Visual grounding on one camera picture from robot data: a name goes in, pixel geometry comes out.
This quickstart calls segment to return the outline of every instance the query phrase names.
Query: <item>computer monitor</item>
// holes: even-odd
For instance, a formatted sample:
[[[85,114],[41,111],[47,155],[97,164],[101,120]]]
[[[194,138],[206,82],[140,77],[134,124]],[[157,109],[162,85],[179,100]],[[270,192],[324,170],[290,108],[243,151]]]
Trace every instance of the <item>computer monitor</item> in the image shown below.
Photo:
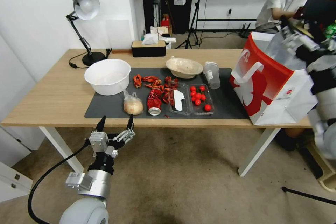
[[[336,19],[336,0],[308,0],[303,9],[306,19],[329,25]]]

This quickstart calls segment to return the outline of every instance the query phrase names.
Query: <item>red and white shopping bag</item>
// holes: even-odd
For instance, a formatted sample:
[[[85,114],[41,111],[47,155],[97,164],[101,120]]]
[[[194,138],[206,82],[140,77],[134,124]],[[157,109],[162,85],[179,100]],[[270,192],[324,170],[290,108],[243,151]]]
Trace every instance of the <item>red and white shopping bag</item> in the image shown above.
[[[230,83],[255,125],[299,122],[316,103],[305,69],[292,71],[268,57],[256,41],[272,36],[251,33],[231,73]]]

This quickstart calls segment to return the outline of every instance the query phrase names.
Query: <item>lamp arm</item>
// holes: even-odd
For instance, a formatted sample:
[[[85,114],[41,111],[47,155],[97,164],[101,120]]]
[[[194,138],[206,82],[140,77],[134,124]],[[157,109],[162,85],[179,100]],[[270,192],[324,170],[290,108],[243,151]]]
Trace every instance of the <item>lamp arm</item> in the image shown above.
[[[79,33],[79,31],[77,30],[74,21],[78,19],[78,17],[74,16],[75,12],[71,12],[69,15],[66,16],[67,20],[69,21],[69,23],[71,24],[72,28],[75,30],[75,32],[77,33],[79,40],[82,42],[83,46],[86,48],[87,50],[87,54],[89,56],[89,58],[92,60],[92,52],[91,52],[91,46],[90,44],[86,41],[85,38],[83,38],[81,36],[81,34]]]

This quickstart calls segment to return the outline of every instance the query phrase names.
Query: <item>person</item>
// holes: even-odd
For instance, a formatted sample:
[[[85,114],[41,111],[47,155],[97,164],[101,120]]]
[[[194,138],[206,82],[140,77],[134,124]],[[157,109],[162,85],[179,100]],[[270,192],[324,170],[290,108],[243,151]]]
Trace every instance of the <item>person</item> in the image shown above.
[[[280,18],[292,18],[307,0],[267,0],[257,17],[256,32],[275,34],[280,31]]]

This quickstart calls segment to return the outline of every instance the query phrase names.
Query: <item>white t-shirt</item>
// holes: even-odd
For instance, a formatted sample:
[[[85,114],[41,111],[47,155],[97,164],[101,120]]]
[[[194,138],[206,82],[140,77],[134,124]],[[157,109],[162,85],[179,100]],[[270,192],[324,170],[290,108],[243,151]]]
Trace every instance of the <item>white t-shirt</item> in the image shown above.
[[[269,22],[278,24],[279,20],[272,18],[272,8],[280,8],[283,11],[296,12],[307,0],[267,0],[257,17],[255,26],[264,25]]]

